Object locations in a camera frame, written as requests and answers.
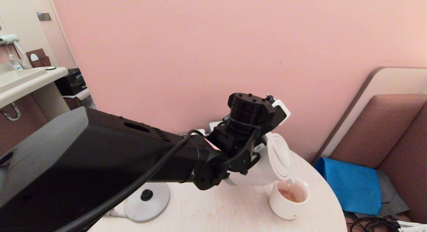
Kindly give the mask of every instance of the black cable bundle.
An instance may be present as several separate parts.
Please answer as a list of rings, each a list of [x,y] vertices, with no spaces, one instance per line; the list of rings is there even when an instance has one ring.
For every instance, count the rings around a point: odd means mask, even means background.
[[[397,220],[391,216],[378,217],[378,216],[367,216],[363,218],[357,218],[356,216],[351,215],[350,212],[345,212],[344,215],[352,220],[353,223],[347,223],[347,226],[350,227],[350,232],[353,232],[354,227],[359,227],[363,229],[363,232],[375,232],[377,227],[387,228],[389,232],[398,232],[400,228]],[[369,221],[366,225],[363,225],[361,222]]]

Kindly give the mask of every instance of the black box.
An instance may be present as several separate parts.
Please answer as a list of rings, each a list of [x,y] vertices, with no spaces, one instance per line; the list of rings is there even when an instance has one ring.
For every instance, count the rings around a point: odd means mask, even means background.
[[[69,69],[68,75],[55,81],[56,86],[63,96],[76,95],[87,88],[80,69]]]

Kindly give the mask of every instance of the cable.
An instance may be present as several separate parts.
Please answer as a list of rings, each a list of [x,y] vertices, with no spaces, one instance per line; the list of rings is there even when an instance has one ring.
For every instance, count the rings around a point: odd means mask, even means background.
[[[382,226],[387,229],[389,232],[397,232],[400,228],[399,223],[396,222],[396,219],[393,217],[378,217],[378,216],[367,216],[363,218],[355,218],[351,216],[349,212],[344,211],[344,215],[346,217],[351,218],[354,220],[353,223],[347,223],[347,226],[350,226],[349,231],[353,232],[353,228],[355,226],[360,227],[363,229],[363,232],[375,232],[375,229],[379,226]],[[363,225],[361,222],[368,220],[369,222],[365,225]]]
[[[197,134],[200,135],[200,136],[202,136],[202,137],[204,137],[204,135],[199,130],[197,130]],[[195,144],[194,144],[194,146],[197,149],[197,161],[194,163],[194,166],[192,167],[192,170],[189,173],[189,175],[187,176],[187,178],[184,181],[179,182],[180,184],[187,182],[190,178],[192,178],[192,177],[195,176],[194,171],[195,171],[195,169],[197,168],[197,165],[200,162],[200,151],[199,151],[199,149],[197,148],[197,146]]]
[[[221,163],[220,165],[218,165],[218,170],[219,171],[224,171],[224,170],[228,170],[231,167],[231,164],[233,162],[235,162],[237,159],[239,159],[239,157],[246,151],[246,149],[249,147],[250,143],[255,139],[255,136],[258,134],[259,132],[259,127],[256,127],[253,131],[252,134],[249,136],[248,140],[246,141],[246,144],[240,149],[240,151],[233,156],[231,159],[228,159],[227,161]]]
[[[173,148],[171,148],[163,157],[161,157],[154,165],[149,168],[145,173],[143,173],[139,178],[134,182],[124,188],[122,191],[106,200],[96,208],[93,208],[91,211],[87,212],[85,215],[79,217],[73,222],[63,226],[62,228],[56,230],[56,232],[75,232],[78,231],[93,221],[102,217],[105,213],[113,209],[131,194],[133,194],[137,189],[139,189],[145,182],[151,179],[172,157],[177,153],[177,151],[185,146],[189,141],[192,133],[200,133],[197,130],[190,130],[186,137],[179,141]]]
[[[121,214],[111,209],[108,213],[104,214],[105,217],[119,217],[119,218],[129,218],[126,214]]]
[[[255,159],[253,159],[249,165],[248,165],[248,170],[250,170],[260,159],[261,159],[261,155],[258,152],[252,152],[252,156],[256,156]]]

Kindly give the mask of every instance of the white power cord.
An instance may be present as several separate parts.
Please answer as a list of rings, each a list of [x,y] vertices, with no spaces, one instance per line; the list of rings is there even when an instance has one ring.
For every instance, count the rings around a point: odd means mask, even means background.
[[[108,211],[108,213],[104,214],[105,217],[120,217],[120,218],[128,218],[126,214],[121,214],[116,212],[114,209]]]

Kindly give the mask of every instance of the power cord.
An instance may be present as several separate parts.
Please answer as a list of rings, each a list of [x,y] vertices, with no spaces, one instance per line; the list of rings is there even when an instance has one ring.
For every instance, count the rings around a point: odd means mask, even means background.
[[[246,149],[249,147],[250,143],[256,138],[256,136],[258,136],[259,131],[260,131],[260,128],[259,127],[255,127],[255,129],[252,131],[251,135],[249,136],[249,138],[246,141],[245,145],[240,149],[240,151],[237,152],[237,154],[235,154],[232,158],[230,158],[227,161],[222,162],[220,165],[218,165],[217,170],[221,172],[221,171],[226,171],[229,168],[231,168],[232,164],[234,162],[236,162],[236,160],[239,159],[242,154],[244,154],[244,152],[246,151]]]
[[[104,214],[105,217],[120,217],[120,218],[128,218],[126,214],[121,214],[114,209],[108,211],[108,213]]]
[[[161,157],[157,162],[155,162],[151,168],[149,168],[134,182],[132,182],[122,191],[120,191],[110,199],[106,200],[99,206],[93,208],[91,211],[87,212],[83,216],[56,230],[56,232],[79,231],[90,223],[93,223],[93,221],[96,221],[97,219],[101,218],[108,211],[111,211],[111,209],[116,207],[119,203],[121,203],[137,189],[139,189],[142,185],[144,185],[148,180],[150,180],[151,177],[154,176],[154,174],[156,174],[169,160],[171,160],[172,157],[180,150],[180,148],[184,147],[191,139],[192,133],[197,133],[198,135],[203,136],[203,134],[198,130],[190,130],[181,141],[179,141],[173,148],[171,148],[163,157]]]
[[[359,227],[363,229],[363,232],[375,232],[377,227],[386,228],[388,232],[398,232],[400,228],[397,220],[391,216],[379,217],[379,216],[367,216],[362,218],[357,218],[354,215],[351,215],[350,212],[344,211],[344,215],[352,220],[353,223],[347,223],[347,226],[350,227],[350,232],[353,232],[354,227]],[[366,225],[363,225],[361,222],[369,221]]]

